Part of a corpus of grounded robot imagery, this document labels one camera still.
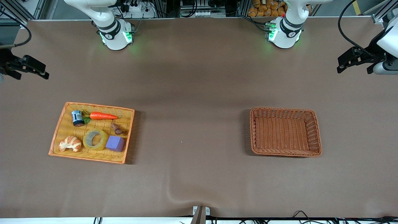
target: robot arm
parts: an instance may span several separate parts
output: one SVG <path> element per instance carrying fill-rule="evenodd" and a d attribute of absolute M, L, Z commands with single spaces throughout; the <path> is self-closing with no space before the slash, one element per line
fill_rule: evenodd
<path fill-rule="evenodd" d="M 29 55 L 19 58 L 13 55 L 9 48 L 0 49 L 0 81 L 3 79 L 2 74 L 20 80 L 22 75 L 17 71 L 33 73 L 39 75 L 43 79 L 49 79 L 49 74 L 45 69 L 45 64 Z"/>
<path fill-rule="evenodd" d="M 116 19 L 111 9 L 116 0 L 64 0 L 88 15 L 99 29 L 102 41 L 111 50 L 121 50 L 133 43 L 134 25 Z"/>
<path fill-rule="evenodd" d="M 289 6 L 286 15 L 272 20 L 273 30 L 266 33 L 266 39 L 280 48 L 290 48 L 299 40 L 301 28 L 308 18 L 307 4 L 322 4 L 332 0 L 284 0 Z"/>
<path fill-rule="evenodd" d="M 398 75 L 398 15 L 390 21 L 386 29 L 372 39 L 369 46 L 362 51 L 352 47 L 338 57 L 337 73 L 345 69 L 364 63 L 372 63 L 367 73 L 378 75 Z"/>

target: tape roll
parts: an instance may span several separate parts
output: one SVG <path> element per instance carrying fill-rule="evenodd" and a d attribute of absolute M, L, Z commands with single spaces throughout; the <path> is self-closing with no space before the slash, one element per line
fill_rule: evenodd
<path fill-rule="evenodd" d="M 96 135 L 100 135 L 101 140 L 97 145 L 93 145 L 93 138 Z M 109 135 L 105 133 L 103 130 L 98 128 L 93 128 L 84 134 L 83 145 L 90 150 L 101 151 L 105 149 L 108 138 Z"/>

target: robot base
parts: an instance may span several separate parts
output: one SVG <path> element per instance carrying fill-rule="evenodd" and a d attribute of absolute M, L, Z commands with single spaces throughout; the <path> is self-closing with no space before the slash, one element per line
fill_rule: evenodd
<path fill-rule="evenodd" d="M 117 51 L 125 48 L 127 45 L 133 44 L 135 27 L 133 24 L 123 20 L 117 19 L 120 22 L 120 30 L 113 39 L 107 39 L 101 34 L 102 42 L 109 49 Z"/>
<path fill-rule="evenodd" d="M 292 32 L 292 35 L 294 35 L 293 37 L 287 37 L 280 27 L 282 19 L 283 17 L 278 17 L 265 24 L 265 30 L 269 31 L 265 33 L 265 39 L 267 42 L 272 42 L 277 47 L 286 49 L 292 47 L 299 40 L 301 30 L 298 34 Z"/>

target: wicker tray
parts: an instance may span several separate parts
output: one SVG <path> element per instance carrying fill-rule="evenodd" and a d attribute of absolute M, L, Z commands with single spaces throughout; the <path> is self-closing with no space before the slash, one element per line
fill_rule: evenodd
<path fill-rule="evenodd" d="M 72 123 L 71 112 L 73 110 L 85 110 L 88 113 L 93 111 L 99 111 L 102 113 L 113 114 L 118 117 L 116 120 L 92 120 L 90 123 L 85 124 L 82 127 L 75 127 Z M 129 140 L 131 135 L 131 129 L 133 127 L 134 110 L 116 107 L 116 106 L 103 106 L 97 104 L 85 104 L 85 103 L 73 103 L 66 102 L 64 108 L 62 109 L 61 116 L 59 117 L 57 127 L 55 128 L 53 140 L 51 142 L 51 147 L 49 155 L 68 157 L 73 159 L 86 159 L 95 160 L 108 163 L 120 163 L 123 164 L 126 161 L 127 148 L 129 146 Z M 58 149 L 59 143 L 62 139 L 68 136 L 76 136 L 80 141 L 83 141 L 84 134 L 92 129 L 99 128 L 106 132 L 108 135 L 115 136 L 110 124 L 114 122 L 117 123 L 121 129 L 124 131 L 123 134 L 119 135 L 126 142 L 122 152 L 111 151 L 107 148 L 101 151 L 94 151 L 84 147 L 79 152 L 72 152 L 72 150 L 67 149 L 64 152 L 60 152 Z M 93 143 L 96 144 L 100 140 L 100 136 L 95 136 Z"/>
<path fill-rule="evenodd" d="M 250 111 L 252 151 L 260 155 L 317 157 L 322 153 L 312 110 L 255 107 Z"/>

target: toy croissant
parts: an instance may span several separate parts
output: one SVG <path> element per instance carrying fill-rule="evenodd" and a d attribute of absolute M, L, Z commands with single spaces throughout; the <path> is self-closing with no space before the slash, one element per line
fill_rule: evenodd
<path fill-rule="evenodd" d="M 82 148 L 82 142 L 74 136 L 68 136 L 59 144 L 59 151 L 63 152 L 65 149 L 72 149 L 73 152 L 78 152 Z"/>

